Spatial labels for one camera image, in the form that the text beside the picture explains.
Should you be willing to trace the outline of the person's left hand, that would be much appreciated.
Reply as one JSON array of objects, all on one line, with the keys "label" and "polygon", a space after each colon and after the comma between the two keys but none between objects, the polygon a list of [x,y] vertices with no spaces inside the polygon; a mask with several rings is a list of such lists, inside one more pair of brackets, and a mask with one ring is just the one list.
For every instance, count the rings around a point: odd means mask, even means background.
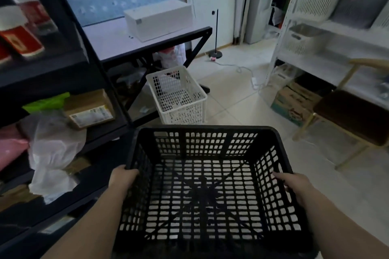
[{"label": "person's left hand", "polygon": [[125,165],[120,165],[112,171],[107,192],[112,197],[125,198],[134,181],[125,181]]}]

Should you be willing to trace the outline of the person's right hand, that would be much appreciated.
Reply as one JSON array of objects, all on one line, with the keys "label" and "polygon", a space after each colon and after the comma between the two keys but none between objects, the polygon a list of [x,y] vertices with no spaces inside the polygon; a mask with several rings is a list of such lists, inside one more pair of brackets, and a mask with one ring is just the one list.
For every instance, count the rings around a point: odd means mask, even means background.
[{"label": "person's right hand", "polygon": [[293,173],[293,181],[283,183],[285,188],[294,192],[298,203],[303,208],[306,207],[306,203],[310,200],[310,197],[317,192],[317,189],[304,174]]}]

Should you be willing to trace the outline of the black plastic basket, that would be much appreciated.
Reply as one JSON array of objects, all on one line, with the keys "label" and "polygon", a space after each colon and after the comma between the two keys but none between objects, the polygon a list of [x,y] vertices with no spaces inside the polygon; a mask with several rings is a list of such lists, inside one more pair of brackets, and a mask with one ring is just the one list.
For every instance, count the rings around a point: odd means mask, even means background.
[{"label": "black plastic basket", "polygon": [[315,259],[307,215],[274,172],[293,173],[269,126],[137,129],[117,259]]}]

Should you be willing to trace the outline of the person's left forearm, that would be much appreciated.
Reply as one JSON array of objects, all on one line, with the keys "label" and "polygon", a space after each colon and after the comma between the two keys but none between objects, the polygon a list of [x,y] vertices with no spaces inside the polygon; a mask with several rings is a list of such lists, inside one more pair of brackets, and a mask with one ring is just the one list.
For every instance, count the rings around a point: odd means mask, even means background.
[{"label": "person's left forearm", "polygon": [[41,259],[110,259],[125,194],[109,187]]}]

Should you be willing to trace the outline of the printed cardboard box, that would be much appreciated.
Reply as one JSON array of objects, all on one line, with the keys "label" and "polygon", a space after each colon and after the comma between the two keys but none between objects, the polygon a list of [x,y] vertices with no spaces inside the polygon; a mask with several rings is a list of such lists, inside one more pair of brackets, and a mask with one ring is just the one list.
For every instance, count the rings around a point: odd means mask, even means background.
[{"label": "printed cardboard box", "polygon": [[271,104],[271,109],[293,124],[301,127],[313,112],[313,107],[322,97],[291,81],[280,89]]}]

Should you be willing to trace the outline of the brown cardboard parcel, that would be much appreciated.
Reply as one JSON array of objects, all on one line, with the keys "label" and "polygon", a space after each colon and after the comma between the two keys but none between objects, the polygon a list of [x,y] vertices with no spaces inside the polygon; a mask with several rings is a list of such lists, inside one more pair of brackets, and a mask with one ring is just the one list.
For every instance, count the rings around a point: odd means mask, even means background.
[{"label": "brown cardboard parcel", "polygon": [[70,124],[77,130],[113,121],[115,111],[104,89],[66,98],[63,111]]}]

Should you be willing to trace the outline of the white plastic bag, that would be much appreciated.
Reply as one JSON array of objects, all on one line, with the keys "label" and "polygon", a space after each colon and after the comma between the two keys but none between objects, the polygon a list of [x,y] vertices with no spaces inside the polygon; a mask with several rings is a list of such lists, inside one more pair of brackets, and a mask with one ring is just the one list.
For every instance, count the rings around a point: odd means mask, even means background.
[{"label": "white plastic bag", "polygon": [[50,204],[77,187],[79,181],[65,171],[86,141],[86,130],[75,130],[62,110],[43,110],[19,121],[29,140],[28,161],[34,171],[29,191]]}]

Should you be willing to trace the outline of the white plastic basket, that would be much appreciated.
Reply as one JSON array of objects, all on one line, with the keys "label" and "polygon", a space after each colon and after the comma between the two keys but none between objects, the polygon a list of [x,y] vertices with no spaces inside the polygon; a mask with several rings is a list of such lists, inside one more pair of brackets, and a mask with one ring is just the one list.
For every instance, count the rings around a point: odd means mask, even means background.
[{"label": "white plastic basket", "polygon": [[163,124],[206,122],[207,94],[183,65],[146,75]]}]

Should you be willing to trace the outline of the green plastic bag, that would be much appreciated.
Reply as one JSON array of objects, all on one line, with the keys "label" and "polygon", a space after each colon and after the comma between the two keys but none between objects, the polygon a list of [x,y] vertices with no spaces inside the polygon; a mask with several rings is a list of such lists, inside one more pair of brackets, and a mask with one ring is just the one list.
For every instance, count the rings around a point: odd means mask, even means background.
[{"label": "green plastic bag", "polygon": [[44,111],[44,110],[59,110],[63,109],[65,100],[69,98],[71,94],[65,92],[47,99],[37,100],[35,102],[22,106],[22,109],[29,114]]}]

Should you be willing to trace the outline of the clear plastic bag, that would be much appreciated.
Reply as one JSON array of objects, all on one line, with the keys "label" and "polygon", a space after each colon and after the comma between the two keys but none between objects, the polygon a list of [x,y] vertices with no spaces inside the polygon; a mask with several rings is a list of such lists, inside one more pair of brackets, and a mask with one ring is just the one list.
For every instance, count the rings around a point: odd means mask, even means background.
[{"label": "clear plastic bag", "polygon": [[164,69],[170,69],[176,66],[184,65],[186,61],[185,44],[179,44],[174,47],[159,51],[157,54]]}]

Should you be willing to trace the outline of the white storage basket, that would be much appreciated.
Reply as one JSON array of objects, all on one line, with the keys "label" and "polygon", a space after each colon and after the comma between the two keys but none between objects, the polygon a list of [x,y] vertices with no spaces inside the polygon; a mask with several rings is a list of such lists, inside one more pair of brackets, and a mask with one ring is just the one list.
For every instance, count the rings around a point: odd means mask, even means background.
[{"label": "white storage basket", "polygon": [[329,19],[339,0],[297,0],[294,15],[309,21]]},{"label": "white storage basket", "polygon": [[323,49],[328,40],[324,30],[306,24],[298,24],[287,29],[282,48],[294,55],[313,55]]}]

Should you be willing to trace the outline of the white metal shelf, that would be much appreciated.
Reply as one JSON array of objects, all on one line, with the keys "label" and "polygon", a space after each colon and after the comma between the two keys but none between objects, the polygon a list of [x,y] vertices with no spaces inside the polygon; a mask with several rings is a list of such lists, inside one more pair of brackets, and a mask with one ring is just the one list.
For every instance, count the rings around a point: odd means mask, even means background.
[{"label": "white metal shelf", "polygon": [[[369,29],[362,30],[330,20],[314,22],[294,15],[297,0],[290,0],[279,39],[271,58],[265,86],[269,84],[277,62],[314,75],[334,86],[351,69],[349,61],[356,58],[389,60],[389,0]],[[306,24],[324,30],[328,40],[321,51],[313,55],[294,55],[283,50],[282,42],[287,29]],[[389,110],[389,71],[361,67],[346,83],[345,89],[382,108]]]}]

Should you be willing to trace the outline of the red and white box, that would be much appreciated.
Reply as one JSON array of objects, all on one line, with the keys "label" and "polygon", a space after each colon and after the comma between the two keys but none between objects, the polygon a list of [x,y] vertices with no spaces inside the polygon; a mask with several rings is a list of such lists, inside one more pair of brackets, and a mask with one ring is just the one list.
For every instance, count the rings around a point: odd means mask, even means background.
[{"label": "red and white box", "polygon": [[0,36],[24,58],[32,58],[45,51],[41,41],[23,25],[0,30]]}]

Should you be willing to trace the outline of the white water dispenser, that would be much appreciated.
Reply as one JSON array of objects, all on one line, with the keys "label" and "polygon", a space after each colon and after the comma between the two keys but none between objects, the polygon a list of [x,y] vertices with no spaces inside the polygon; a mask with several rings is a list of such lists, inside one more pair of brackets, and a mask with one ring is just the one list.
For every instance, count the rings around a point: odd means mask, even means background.
[{"label": "white water dispenser", "polygon": [[265,36],[272,12],[273,0],[250,0],[244,42],[251,45]]}]

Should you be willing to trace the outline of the black frame table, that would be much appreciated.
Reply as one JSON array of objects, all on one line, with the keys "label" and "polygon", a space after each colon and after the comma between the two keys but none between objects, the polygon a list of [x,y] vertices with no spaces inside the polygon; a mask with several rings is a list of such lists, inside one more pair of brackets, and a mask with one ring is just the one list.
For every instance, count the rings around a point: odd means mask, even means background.
[{"label": "black frame table", "polygon": [[126,62],[134,64],[136,60],[140,60],[142,66],[146,68],[146,72],[135,90],[135,96],[126,105],[119,102],[119,106],[129,121],[130,126],[134,128],[159,117],[157,109],[137,119],[132,119],[128,113],[128,110],[146,83],[146,75],[161,71],[161,68],[153,60],[153,53],[200,39],[184,63],[184,67],[188,68],[211,37],[212,32],[211,26],[205,26],[198,21],[194,21],[192,26],[183,30],[141,42],[133,34],[129,33],[125,18],[96,23],[81,27],[80,30],[89,58],[96,61],[98,68],[102,71],[111,87],[114,87],[112,80],[108,76],[108,70],[111,68]]}]

